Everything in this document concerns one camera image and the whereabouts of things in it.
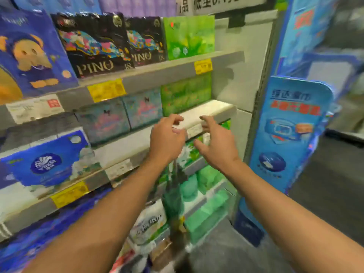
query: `gold logo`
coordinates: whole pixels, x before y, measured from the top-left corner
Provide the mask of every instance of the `gold logo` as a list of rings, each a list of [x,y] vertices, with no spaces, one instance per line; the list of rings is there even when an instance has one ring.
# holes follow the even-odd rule
[[[112,22],[116,27],[121,27],[123,25],[123,22],[121,21],[120,17],[117,15],[114,15],[112,18]]]
[[[155,27],[160,27],[160,26],[161,26],[161,23],[159,22],[159,20],[158,20],[158,19],[155,19],[155,20],[154,20],[154,26],[155,26]]]

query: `purple package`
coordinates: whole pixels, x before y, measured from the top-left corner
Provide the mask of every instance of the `purple package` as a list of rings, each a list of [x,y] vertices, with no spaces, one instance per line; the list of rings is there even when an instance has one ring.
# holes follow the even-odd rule
[[[133,17],[145,17],[143,0],[131,0]]]
[[[144,8],[146,16],[158,16],[156,7],[157,4],[155,0],[144,0]]]
[[[176,0],[167,0],[167,17],[173,17],[176,15],[177,15]]]
[[[99,0],[102,12],[119,12],[116,0]]]
[[[131,5],[131,0],[117,0],[119,11],[123,13],[125,17],[132,17],[133,10]]]
[[[156,13],[159,17],[167,17],[167,0],[155,0],[156,2]]]

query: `promotional sign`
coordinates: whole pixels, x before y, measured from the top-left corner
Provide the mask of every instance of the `promotional sign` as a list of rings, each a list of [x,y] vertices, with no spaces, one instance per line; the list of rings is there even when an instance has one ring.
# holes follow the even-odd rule
[[[291,0],[274,59],[272,75],[296,68],[304,53],[324,39],[338,0]]]
[[[332,90],[321,82],[271,77],[250,168],[285,192],[332,101]],[[244,199],[239,204],[234,227],[254,246],[264,236],[262,225],[253,217]]]
[[[266,0],[176,0],[179,15],[203,15],[261,5]]]

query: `purple tissue package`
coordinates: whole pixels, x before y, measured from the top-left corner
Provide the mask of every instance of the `purple tissue package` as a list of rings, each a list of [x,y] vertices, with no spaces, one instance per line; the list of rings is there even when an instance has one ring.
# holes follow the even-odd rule
[[[0,100],[78,86],[51,18],[42,11],[0,12]]]

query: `gray floor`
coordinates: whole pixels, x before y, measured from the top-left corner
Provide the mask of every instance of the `gray floor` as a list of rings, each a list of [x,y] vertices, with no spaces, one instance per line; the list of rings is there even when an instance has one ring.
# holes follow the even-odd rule
[[[290,197],[364,245],[364,149],[322,137]],[[266,237],[249,245],[223,220],[178,272],[292,273],[279,249]]]

